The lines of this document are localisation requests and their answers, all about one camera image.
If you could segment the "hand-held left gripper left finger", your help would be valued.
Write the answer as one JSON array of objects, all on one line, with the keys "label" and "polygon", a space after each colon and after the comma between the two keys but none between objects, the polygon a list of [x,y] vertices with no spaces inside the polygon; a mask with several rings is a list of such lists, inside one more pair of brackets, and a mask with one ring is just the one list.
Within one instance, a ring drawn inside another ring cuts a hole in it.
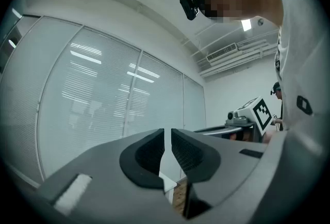
[{"label": "hand-held left gripper left finger", "polygon": [[179,223],[159,176],[164,130],[92,147],[48,177],[38,194],[61,223]]}]

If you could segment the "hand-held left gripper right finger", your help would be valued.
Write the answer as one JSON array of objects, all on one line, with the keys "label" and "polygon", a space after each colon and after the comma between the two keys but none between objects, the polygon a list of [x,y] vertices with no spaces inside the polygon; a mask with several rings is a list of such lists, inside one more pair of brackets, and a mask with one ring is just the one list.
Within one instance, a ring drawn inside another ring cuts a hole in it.
[{"label": "hand-held left gripper right finger", "polygon": [[187,180],[183,216],[192,219],[225,201],[257,166],[267,146],[171,130],[172,153]]}]

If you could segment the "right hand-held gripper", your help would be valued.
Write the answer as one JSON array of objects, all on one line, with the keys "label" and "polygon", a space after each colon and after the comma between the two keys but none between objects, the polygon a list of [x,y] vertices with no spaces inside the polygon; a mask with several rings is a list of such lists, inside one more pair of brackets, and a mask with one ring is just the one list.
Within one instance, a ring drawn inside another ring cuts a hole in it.
[{"label": "right hand-held gripper", "polygon": [[228,136],[242,131],[243,128],[252,127],[252,140],[262,140],[272,120],[273,116],[264,99],[259,96],[249,100],[235,111],[230,111],[225,122],[227,125],[209,127],[194,132],[209,136]]}]

